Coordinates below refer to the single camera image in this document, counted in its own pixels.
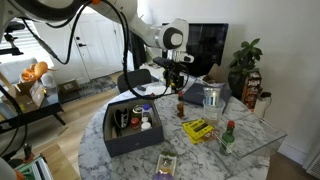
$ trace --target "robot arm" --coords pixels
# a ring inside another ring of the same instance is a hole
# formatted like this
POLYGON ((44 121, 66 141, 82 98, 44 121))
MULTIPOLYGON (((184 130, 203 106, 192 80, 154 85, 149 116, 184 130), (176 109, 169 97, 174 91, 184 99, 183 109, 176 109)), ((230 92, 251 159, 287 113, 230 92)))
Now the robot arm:
MULTIPOLYGON (((137 16, 137 0, 108 0, 126 16, 130 30, 140 36, 146 45, 161 49, 172 49, 175 62, 193 62, 186 53, 189 25, 176 19, 166 26, 144 23, 137 16)), ((42 22, 58 22, 73 17, 87 0, 0 0, 0 33, 2 34, 14 17, 27 17, 42 22)), ((119 23, 118 16, 110 6, 100 2, 90 5, 101 15, 119 23)))

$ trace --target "baseboard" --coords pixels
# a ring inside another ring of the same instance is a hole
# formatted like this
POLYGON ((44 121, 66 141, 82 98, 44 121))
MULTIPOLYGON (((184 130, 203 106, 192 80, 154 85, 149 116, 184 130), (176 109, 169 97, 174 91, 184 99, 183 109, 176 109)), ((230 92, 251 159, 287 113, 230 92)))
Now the baseboard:
POLYGON ((286 144, 286 142, 281 144, 278 152, 300 165, 303 165, 307 158, 307 155, 304 152, 295 149, 294 147, 286 144))

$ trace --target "red bottle cap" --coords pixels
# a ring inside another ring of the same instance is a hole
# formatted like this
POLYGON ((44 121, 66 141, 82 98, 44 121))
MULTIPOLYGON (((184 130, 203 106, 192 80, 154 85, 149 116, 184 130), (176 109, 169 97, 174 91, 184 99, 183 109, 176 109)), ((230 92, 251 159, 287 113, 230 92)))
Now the red bottle cap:
POLYGON ((233 128, 234 128, 234 127, 235 127, 235 124, 236 124, 236 123, 235 123, 234 121, 229 120, 229 121, 228 121, 228 125, 227 125, 227 126, 228 126, 228 127, 233 127, 233 128))

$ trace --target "television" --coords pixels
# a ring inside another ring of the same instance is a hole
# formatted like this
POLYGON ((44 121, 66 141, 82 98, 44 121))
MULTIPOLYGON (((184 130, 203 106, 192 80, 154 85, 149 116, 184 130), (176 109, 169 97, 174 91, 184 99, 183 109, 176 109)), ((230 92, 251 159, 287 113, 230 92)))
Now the television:
POLYGON ((229 25, 227 23, 190 23, 187 53, 193 63, 183 63, 189 74, 195 77, 209 73, 213 64, 220 66, 229 25))

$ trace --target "stuffed toy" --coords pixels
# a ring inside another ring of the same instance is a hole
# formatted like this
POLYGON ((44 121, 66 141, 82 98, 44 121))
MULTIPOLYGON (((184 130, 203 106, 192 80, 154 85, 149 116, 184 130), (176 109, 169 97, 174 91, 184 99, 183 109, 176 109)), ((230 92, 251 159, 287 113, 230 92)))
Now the stuffed toy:
POLYGON ((20 80, 21 82, 36 81, 48 71, 48 64, 46 62, 38 62, 37 64, 31 64, 29 69, 24 69, 20 80))

